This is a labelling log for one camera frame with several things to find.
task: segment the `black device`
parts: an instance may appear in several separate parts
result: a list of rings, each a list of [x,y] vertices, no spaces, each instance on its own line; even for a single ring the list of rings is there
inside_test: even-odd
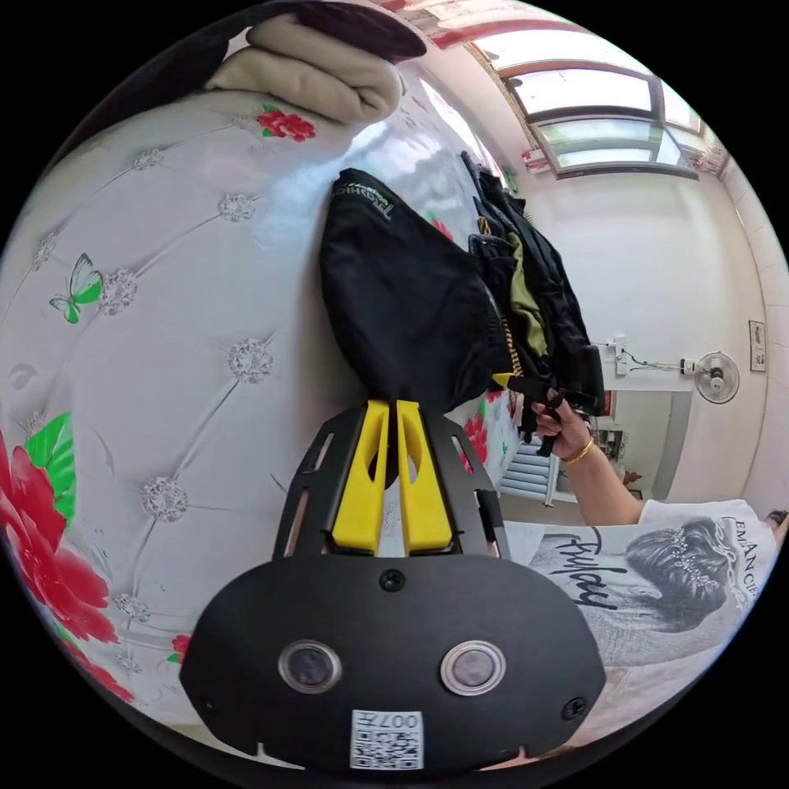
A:
[[[393,459],[403,558],[376,555]],[[338,777],[414,782],[539,756],[572,736],[605,673],[571,598],[509,558],[462,428],[370,401],[319,431],[272,561],[209,603],[182,685],[222,742]]]

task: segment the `gold bracelet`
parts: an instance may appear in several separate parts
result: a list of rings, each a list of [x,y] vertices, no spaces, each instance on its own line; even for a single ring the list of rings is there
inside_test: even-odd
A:
[[[569,466],[573,463],[578,463],[579,460],[582,460],[587,456],[589,450],[591,450],[593,446],[594,446],[594,439],[590,438],[589,443],[577,455],[573,456],[569,460],[564,461],[565,466]]]

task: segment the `wall fan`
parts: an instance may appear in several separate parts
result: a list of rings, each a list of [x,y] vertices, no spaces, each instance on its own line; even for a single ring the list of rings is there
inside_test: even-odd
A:
[[[699,394],[708,402],[728,403],[740,388],[740,371],[734,360],[721,351],[708,353],[700,359],[682,359],[680,372],[693,376]]]

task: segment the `woman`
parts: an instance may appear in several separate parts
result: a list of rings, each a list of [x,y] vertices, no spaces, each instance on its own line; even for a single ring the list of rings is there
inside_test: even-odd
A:
[[[766,528],[744,501],[642,504],[567,403],[559,422],[532,408],[586,525],[508,523],[507,537],[513,560],[564,589],[598,642],[607,683],[567,743],[581,746],[668,701],[720,654],[764,585],[789,514],[771,513]]]

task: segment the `qr code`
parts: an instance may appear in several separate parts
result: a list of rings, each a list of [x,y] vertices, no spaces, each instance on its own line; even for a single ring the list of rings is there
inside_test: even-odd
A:
[[[421,770],[421,713],[353,710],[351,767],[360,770]]]

